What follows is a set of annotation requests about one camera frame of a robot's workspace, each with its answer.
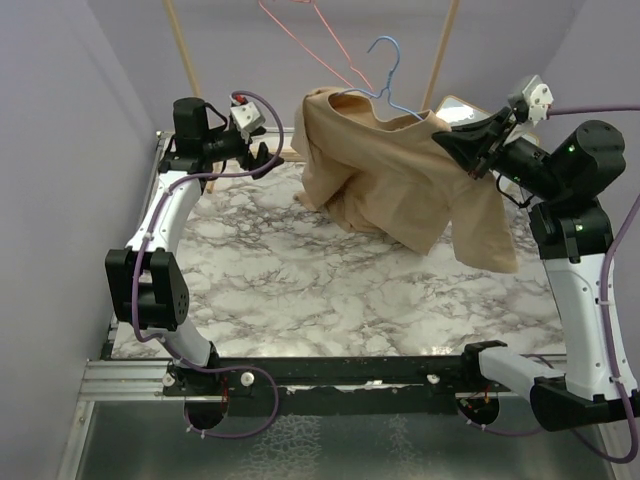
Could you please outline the blue wire hanger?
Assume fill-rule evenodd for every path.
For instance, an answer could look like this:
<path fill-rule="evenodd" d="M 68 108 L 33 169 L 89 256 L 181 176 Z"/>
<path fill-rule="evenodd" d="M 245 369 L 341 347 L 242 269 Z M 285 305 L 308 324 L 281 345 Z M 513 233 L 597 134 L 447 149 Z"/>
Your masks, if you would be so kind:
<path fill-rule="evenodd" d="M 380 100 L 383 97 L 386 98 L 386 103 L 389 107 L 391 107 L 394 110 L 398 110 L 401 111 L 405 114 L 409 114 L 411 116 L 413 116 L 414 118 L 418 119 L 418 120 L 422 120 L 422 117 L 416 112 L 413 111 L 411 109 L 408 109 L 404 106 L 401 106 L 397 103 L 395 103 L 393 101 L 393 80 L 394 80 L 394 76 L 395 73 L 399 67 L 400 61 L 401 61 L 401 49 L 400 46 L 397 42 L 397 40 L 391 36 L 388 35 L 381 35 L 378 36 L 373 43 L 370 45 L 370 47 L 368 48 L 367 52 L 371 53 L 376 46 L 381 42 L 381 41 L 385 41 L 390 43 L 394 50 L 395 50 L 395 61 L 394 64 L 392 65 L 392 67 L 389 69 L 388 73 L 387 73 L 387 78 L 386 78 L 386 82 L 384 84 L 384 86 L 380 89 L 379 92 L 374 93 L 373 91 L 370 90 L 365 90 L 365 89 L 361 89 L 361 88 L 348 88 L 348 89 L 344 89 L 342 91 L 337 92 L 337 95 L 346 95 L 346 94 L 352 94 L 352 93 L 358 93 L 358 94 L 362 94 L 365 97 L 369 98 L 369 99 L 375 99 L 375 100 Z"/>

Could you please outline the beige t shirt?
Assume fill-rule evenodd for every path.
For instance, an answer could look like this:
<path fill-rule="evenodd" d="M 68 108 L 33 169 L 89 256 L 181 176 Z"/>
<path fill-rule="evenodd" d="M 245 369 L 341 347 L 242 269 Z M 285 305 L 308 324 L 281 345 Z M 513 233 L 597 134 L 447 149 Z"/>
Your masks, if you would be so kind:
<path fill-rule="evenodd" d="M 450 228 L 459 262 L 515 273 L 517 255 L 494 178 L 470 178 L 433 141 L 433 134 L 450 130 L 430 110 L 383 121 L 363 95 L 315 89 L 295 113 L 291 147 L 305 161 L 295 198 L 347 232 L 384 232 L 421 255 Z"/>

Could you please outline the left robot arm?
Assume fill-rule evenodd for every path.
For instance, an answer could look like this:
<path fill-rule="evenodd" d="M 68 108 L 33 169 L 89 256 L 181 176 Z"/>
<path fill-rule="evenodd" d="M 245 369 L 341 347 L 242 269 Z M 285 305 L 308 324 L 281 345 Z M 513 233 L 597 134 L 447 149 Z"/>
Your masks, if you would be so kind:
<path fill-rule="evenodd" d="M 215 107 L 197 97 L 173 104 L 174 133 L 157 167 L 156 190 L 135 234 L 121 249 L 110 250 L 105 269 L 115 317 L 129 324 L 141 343 L 156 340 L 182 368 L 186 382 L 206 395 L 220 385 L 214 345 L 188 320 L 189 290 L 176 250 L 191 211 L 208 183 L 221 178 L 260 179 L 281 165 L 256 136 L 274 107 L 249 91 L 230 96 L 230 110 L 218 127 L 208 115 Z"/>

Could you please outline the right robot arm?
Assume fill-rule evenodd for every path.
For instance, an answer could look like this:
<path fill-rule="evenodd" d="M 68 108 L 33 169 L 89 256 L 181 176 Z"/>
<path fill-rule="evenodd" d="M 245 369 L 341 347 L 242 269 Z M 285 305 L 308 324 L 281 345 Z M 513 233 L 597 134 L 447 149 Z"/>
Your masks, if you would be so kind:
<path fill-rule="evenodd" d="M 624 357 L 613 305 L 615 247 L 599 195 L 625 170 L 625 142 L 601 120 L 580 124 L 552 153 L 520 138 L 503 108 L 484 120 L 433 134 L 473 179 L 497 173 L 529 192 L 529 226 L 559 312 L 566 368 L 554 370 L 501 341 L 466 345 L 461 383 L 492 382 L 526 399 L 540 426 L 562 431 L 639 415 L 639 387 Z"/>

